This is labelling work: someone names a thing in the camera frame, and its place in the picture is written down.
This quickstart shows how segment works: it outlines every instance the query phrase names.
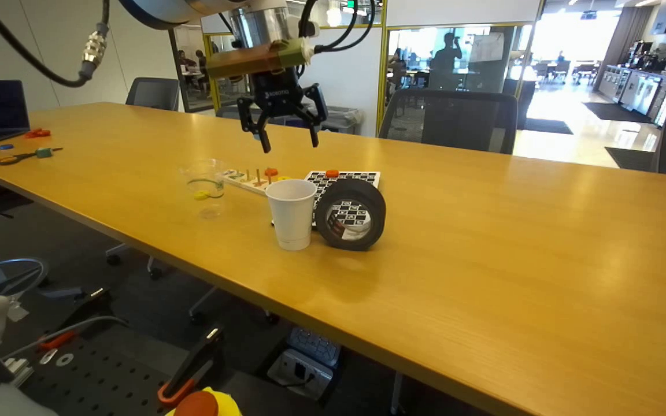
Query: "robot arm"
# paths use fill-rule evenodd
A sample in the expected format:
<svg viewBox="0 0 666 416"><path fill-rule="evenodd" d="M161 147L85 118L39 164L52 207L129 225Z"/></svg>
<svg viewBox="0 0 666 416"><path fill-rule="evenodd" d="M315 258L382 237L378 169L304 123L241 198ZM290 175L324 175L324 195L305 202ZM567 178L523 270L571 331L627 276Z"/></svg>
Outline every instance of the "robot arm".
<svg viewBox="0 0 666 416"><path fill-rule="evenodd" d="M250 76L252 95L239 99L242 132L260 138L263 151L271 149L267 119L276 116L293 116L299 124L309 129L316 146L316 129L326 119L326 104L316 84L300 88L296 67L305 65L315 53L304 38L296 38L285 0L120 0L123 6L150 28L174 28L208 14L232 14L235 37L242 49L232 53L213 53L208 74Z"/></svg>

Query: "light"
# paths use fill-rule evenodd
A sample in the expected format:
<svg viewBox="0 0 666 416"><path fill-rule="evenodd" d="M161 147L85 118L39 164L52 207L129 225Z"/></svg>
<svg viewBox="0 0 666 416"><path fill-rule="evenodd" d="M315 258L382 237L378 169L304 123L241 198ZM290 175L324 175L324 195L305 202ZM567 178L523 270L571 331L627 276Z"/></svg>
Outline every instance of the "light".
<svg viewBox="0 0 666 416"><path fill-rule="evenodd" d="M342 10L339 10L339 6L330 6L330 8L326 10L326 21L328 21L330 28L342 24Z"/></svg>
<svg viewBox="0 0 666 416"><path fill-rule="evenodd" d="M660 0L642 0L642 2L635 2L635 6L648 6L648 4L660 4Z"/></svg>

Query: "cable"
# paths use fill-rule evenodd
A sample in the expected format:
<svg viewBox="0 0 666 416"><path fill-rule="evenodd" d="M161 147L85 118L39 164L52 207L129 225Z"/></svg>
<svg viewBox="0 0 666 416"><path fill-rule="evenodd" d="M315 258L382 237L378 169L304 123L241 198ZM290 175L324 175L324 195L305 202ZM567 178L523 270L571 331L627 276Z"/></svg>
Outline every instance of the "cable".
<svg viewBox="0 0 666 416"><path fill-rule="evenodd" d="M49 265L42 261L42 258L35 258L35 257L17 257L17 258L3 258L0 265L6 265L6 262L35 262L38 268L17 276L13 284L6 284L3 288L3 296L11 296L11 298L22 298L23 292L32 290L35 285L39 285L46 274L49 274Z"/></svg>
<svg viewBox="0 0 666 416"><path fill-rule="evenodd" d="M309 14L312 14L315 0L307 0L299 21L299 37L312 37L315 34L315 24L309 22Z"/></svg>
<svg viewBox="0 0 666 416"><path fill-rule="evenodd" d="M71 326L64 326L64 327L61 327L61 331L55 331L55 333L42 334L42 336L38 336L35 341L23 344L23 346L13 348L11 353L5 353L3 361L13 357L13 356L22 356L22 353L26 353L26 351L30 351L30 348L38 348L42 341L49 341L49 340L61 336L61 334L64 334L64 333L82 331L82 327L92 326L92 324L97 324L97 320L116 320L116 324L120 324L120 326L127 326L127 324L126 324L123 319L119 319L119 317L97 313L97 317L77 320L77 324L71 324Z"/></svg>
<svg viewBox="0 0 666 416"><path fill-rule="evenodd" d="M353 0L353 10L352 10L352 17L349 17L346 30L345 30L335 41L324 43L324 45L315 45L315 53L335 50L335 45L352 34L352 30L353 30L353 24L357 24L357 16L358 16L358 0Z"/></svg>
<svg viewBox="0 0 666 416"><path fill-rule="evenodd" d="M203 292L202 298L197 298L197 302L187 309L189 320L202 320L197 309L202 306L202 302L207 302L207 299L213 298L216 292L219 292L219 290L218 290L216 285L210 285L208 292Z"/></svg>
<svg viewBox="0 0 666 416"><path fill-rule="evenodd" d="M97 30L89 37L79 79L62 79L61 74L52 71L43 62L39 62L0 21L0 37L23 58L27 59L39 74L52 79L53 82L67 84L67 88L82 88L89 82L94 74L94 69L101 62L105 49L106 49L106 30L109 30L109 0L101 0L101 21L97 22Z"/></svg>
<svg viewBox="0 0 666 416"><path fill-rule="evenodd" d="M357 43L361 43L361 41L371 34L371 30L373 30L373 24L374 24L374 17L378 17L378 4L374 4L374 0L371 0L371 8L373 8L373 14L371 14L371 21L368 21L366 30L361 31L361 37L358 37L357 41L346 43L346 45L330 49L330 50L353 49Z"/></svg>
<svg viewBox="0 0 666 416"><path fill-rule="evenodd" d="M224 28L232 31L232 34L235 34L233 31L233 24L224 17L224 14L218 14L219 16L219 21L224 22Z"/></svg>

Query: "glass wall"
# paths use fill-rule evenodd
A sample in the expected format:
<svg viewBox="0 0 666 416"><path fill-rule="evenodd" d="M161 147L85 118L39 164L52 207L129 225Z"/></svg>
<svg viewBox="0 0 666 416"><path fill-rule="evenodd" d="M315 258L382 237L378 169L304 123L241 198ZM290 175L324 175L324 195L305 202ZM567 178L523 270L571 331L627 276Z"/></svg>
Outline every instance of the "glass wall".
<svg viewBox="0 0 666 416"><path fill-rule="evenodd" d="M516 38L513 24L392 30L387 93L400 88L499 93Z"/></svg>

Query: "person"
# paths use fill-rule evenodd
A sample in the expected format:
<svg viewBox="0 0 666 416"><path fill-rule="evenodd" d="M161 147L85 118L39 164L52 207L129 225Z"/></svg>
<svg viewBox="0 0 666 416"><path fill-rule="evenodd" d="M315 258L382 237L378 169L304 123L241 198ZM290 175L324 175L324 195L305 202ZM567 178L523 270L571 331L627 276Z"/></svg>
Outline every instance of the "person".
<svg viewBox="0 0 666 416"><path fill-rule="evenodd" d="M455 59L462 58L462 49L454 31L444 34L444 49L439 49L431 62L431 71L454 71Z"/></svg>
<svg viewBox="0 0 666 416"><path fill-rule="evenodd" d="M557 54L557 67L561 69L567 65L565 50Z"/></svg>
<svg viewBox="0 0 666 416"><path fill-rule="evenodd" d="M208 71L208 58L203 54L203 50L197 49L197 69L202 74L200 79L200 88L207 93L210 89L210 71Z"/></svg>
<svg viewBox="0 0 666 416"><path fill-rule="evenodd" d="M402 59L402 49L396 49L396 53L389 58L389 71L392 71L392 82L389 82L389 93L393 95L396 89L402 88L404 79L407 79L407 67Z"/></svg>
<svg viewBox="0 0 666 416"><path fill-rule="evenodd" d="M175 50L175 62L179 62L179 65L193 65L193 67L197 65L194 59L187 58L185 50Z"/></svg>

